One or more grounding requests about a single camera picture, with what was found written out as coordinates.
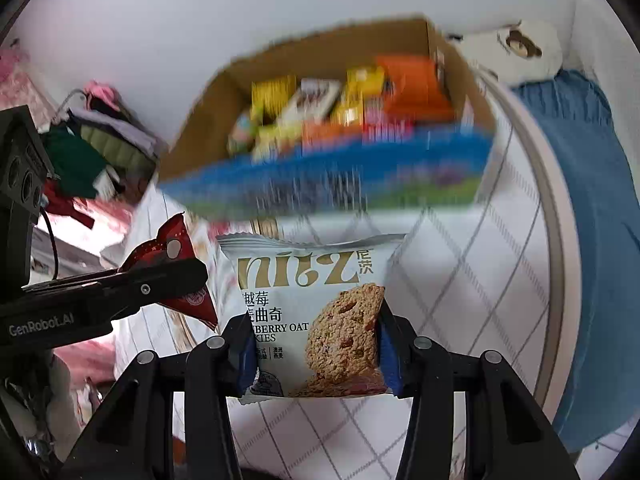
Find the white bear print pillow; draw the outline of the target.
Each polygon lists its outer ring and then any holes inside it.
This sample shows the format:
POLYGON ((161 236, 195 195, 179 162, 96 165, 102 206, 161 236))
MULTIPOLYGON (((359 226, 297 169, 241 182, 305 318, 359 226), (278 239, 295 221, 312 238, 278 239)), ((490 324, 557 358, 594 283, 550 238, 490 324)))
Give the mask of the white bear print pillow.
POLYGON ((555 28, 542 21, 519 21, 448 40, 476 70, 484 70, 510 87, 553 79, 563 64, 555 28))

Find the colourful candy ball bag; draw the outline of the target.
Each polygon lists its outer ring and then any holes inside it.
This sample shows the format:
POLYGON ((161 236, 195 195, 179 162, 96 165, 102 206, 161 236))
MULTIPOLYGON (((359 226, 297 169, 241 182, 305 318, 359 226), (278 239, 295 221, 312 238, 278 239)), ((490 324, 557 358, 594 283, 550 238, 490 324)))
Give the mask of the colourful candy ball bag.
POLYGON ((230 157, 248 153, 254 146, 259 125, 254 121, 250 110, 244 110, 234 123, 227 139, 227 151, 230 157))

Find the cardboard milk carton box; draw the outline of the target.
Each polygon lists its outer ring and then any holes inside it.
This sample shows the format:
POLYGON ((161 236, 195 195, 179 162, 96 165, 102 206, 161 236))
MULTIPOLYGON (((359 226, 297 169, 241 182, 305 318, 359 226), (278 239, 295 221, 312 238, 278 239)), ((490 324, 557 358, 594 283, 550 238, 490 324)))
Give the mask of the cardboard milk carton box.
POLYGON ((429 20, 362 22, 216 73, 157 184, 213 220, 464 205, 495 131, 468 63, 429 20))

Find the clothes rack with clothes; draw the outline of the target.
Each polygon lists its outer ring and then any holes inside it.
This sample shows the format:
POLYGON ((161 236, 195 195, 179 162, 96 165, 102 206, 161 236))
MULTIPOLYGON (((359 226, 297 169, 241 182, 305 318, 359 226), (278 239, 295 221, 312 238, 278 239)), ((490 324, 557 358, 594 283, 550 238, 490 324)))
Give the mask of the clothes rack with clothes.
POLYGON ((44 186, 49 214, 92 228, 90 206, 117 217, 141 202, 167 144, 141 125, 120 94, 119 106, 120 112, 102 103, 88 110, 81 88, 56 111, 41 135, 53 166, 44 186))

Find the white oat cookie packet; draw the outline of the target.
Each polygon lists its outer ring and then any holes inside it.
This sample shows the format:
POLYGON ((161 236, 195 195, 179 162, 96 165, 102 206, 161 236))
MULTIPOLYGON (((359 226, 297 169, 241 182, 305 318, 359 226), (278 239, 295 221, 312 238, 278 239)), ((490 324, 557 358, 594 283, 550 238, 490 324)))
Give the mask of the white oat cookie packet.
POLYGON ((386 392, 375 325, 403 241, 400 234, 329 245, 218 238, 257 344, 257 377, 243 402, 386 392))

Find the blue bed sheet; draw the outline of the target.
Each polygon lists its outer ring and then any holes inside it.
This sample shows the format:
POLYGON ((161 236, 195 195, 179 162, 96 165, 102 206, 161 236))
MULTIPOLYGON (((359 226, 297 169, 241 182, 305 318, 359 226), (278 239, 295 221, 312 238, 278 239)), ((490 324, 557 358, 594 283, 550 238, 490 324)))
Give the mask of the blue bed sheet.
POLYGON ((639 204, 600 87, 577 70, 515 93, 553 148, 582 260, 582 315, 553 428, 574 453, 639 411, 639 204))

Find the yellow pastry snack packet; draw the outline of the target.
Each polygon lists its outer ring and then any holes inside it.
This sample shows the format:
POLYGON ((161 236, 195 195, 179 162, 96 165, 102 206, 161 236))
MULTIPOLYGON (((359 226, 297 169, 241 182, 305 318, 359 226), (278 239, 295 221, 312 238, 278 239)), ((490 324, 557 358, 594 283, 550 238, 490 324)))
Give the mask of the yellow pastry snack packet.
POLYGON ((291 154, 299 146, 302 136, 301 122, 260 127, 252 151, 252 161, 272 162, 291 154))

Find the yellow striped snack packet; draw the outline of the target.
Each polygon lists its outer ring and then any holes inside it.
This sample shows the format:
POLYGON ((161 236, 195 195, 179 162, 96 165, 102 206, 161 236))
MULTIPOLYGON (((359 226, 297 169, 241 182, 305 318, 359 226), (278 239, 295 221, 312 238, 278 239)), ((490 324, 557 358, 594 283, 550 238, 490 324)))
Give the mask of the yellow striped snack packet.
POLYGON ((258 125, 274 122, 297 89, 294 75, 252 83, 250 119, 258 125))

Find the white diamond pattern quilt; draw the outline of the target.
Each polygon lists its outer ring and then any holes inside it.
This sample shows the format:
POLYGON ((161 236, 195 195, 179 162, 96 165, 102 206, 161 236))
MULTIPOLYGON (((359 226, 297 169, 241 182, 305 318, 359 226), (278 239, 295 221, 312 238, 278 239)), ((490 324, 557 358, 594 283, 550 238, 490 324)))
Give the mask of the white diamond pattern quilt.
MULTIPOLYGON (((516 97, 486 75, 494 150, 474 205, 319 214, 252 222, 252 232, 337 243, 404 232, 386 287, 394 310, 443 347, 502 353, 553 414, 562 385, 541 376, 548 345, 552 263, 547 207, 515 122, 516 97)), ((228 403, 240 464, 282 479, 389 479, 396 474, 411 404, 392 396, 228 403)))

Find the red long snack packet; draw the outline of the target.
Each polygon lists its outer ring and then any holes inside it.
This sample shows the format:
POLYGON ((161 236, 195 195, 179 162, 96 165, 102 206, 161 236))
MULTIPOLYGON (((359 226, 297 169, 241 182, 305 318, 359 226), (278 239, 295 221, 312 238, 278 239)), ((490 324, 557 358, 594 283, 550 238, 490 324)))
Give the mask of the red long snack packet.
POLYGON ((390 118, 381 98, 366 99, 362 106, 363 141, 399 143, 413 137, 414 125, 407 119, 390 118))

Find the white chocolate wafer packet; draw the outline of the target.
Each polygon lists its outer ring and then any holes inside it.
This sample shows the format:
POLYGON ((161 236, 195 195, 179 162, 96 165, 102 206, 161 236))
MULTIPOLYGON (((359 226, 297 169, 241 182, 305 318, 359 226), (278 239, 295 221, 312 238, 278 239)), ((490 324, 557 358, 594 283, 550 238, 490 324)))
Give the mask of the white chocolate wafer packet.
POLYGON ((342 83, 338 80, 303 79, 278 116, 277 123, 323 122, 340 96, 341 88, 342 83))

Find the red triangular snack packet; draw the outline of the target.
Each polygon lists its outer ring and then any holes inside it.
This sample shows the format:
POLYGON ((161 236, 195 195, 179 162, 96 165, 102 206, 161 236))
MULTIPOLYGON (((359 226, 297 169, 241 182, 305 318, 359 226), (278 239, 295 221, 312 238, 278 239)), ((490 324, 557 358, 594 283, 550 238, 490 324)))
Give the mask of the red triangular snack packet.
POLYGON ((136 286, 146 304, 161 304, 209 328, 217 326, 206 287, 206 265, 196 258, 183 214, 174 214, 160 226, 156 237, 134 248, 118 272, 139 275, 136 286))

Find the orange snack packet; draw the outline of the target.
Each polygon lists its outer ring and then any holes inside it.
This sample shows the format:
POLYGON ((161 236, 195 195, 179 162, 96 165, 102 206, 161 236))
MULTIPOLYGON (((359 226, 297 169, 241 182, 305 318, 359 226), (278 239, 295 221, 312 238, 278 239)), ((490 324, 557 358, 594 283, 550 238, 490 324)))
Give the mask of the orange snack packet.
POLYGON ((383 110, 389 118, 413 122, 453 122, 456 119, 456 112, 438 79, 437 64, 431 58, 380 55, 376 64, 390 82, 390 90, 383 98, 383 110))
POLYGON ((334 122, 305 122, 302 129, 302 153, 333 151, 362 138, 360 125, 340 125, 334 122))

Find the yellow black noodle packet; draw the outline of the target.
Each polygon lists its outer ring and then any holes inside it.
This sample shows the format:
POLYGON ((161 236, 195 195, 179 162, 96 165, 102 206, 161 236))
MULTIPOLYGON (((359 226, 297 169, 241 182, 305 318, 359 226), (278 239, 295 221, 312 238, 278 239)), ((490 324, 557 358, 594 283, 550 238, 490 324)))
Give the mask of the yellow black noodle packet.
POLYGON ((347 71, 340 98, 330 116, 331 122, 342 126, 364 123, 364 104, 381 96, 385 72, 380 66, 363 66, 347 71))

